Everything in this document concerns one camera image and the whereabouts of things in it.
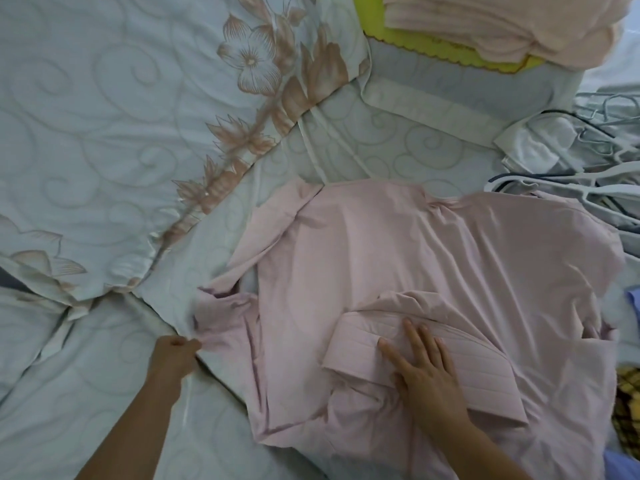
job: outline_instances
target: blue cloth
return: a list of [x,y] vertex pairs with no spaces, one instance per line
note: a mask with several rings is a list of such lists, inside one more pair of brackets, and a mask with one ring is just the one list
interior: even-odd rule
[[605,450],[604,466],[607,480],[640,479],[640,461],[630,456]]
[[638,330],[640,330],[640,286],[633,288],[627,288],[627,298],[631,302],[631,306],[634,307],[636,312],[636,320],[638,320]]

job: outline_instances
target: yellow fabric with scalloped edge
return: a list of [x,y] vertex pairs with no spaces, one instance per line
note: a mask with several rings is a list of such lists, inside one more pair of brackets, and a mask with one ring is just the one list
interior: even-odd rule
[[504,74],[515,74],[545,62],[533,55],[526,56],[522,62],[517,64],[485,61],[475,49],[466,45],[448,42],[422,32],[386,28],[385,7],[382,0],[353,0],[353,3],[356,5],[356,11],[365,35],[412,52],[436,57],[461,66],[478,67]]

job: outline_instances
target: person's right hand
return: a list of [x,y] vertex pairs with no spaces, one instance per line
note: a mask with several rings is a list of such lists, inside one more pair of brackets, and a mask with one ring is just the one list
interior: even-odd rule
[[196,367],[196,352],[201,347],[198,340],[179,335],[158,338],[149,359],[146,383],[176,402],[180,398],[182,378]]
[[393,377],[396,389],[414,421],[437,444],[447,428],[470,424],[465,398],[443,341],[434,339],[425,325],[416,330],[405,319],[403,326],[415,365],[384,339],[378,341],[378,348],[396,368]]

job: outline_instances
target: person's left hand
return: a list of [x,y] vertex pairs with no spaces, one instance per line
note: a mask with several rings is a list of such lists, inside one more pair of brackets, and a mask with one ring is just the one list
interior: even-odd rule
[[149,359],[146,383],[162,389],[162,393],[171,395],[176,402],[180,397],[180,383],[196,367],[196,352],[201,347],[200,341],[179,335],[158,338]]

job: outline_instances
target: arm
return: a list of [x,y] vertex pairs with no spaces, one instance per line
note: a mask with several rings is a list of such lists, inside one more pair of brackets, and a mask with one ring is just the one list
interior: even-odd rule
[[404,330],[416,366],[383,339],[378,348],[396,368],[396,389],[414,421],[444,453],[460,480],[532,480],[471,423],[443,341],[435,340],[425,326],[416,330],[409,320]]
[[152,480],[180,382],[195,364],[197,340],[160,337],[147,379],[76,480]]

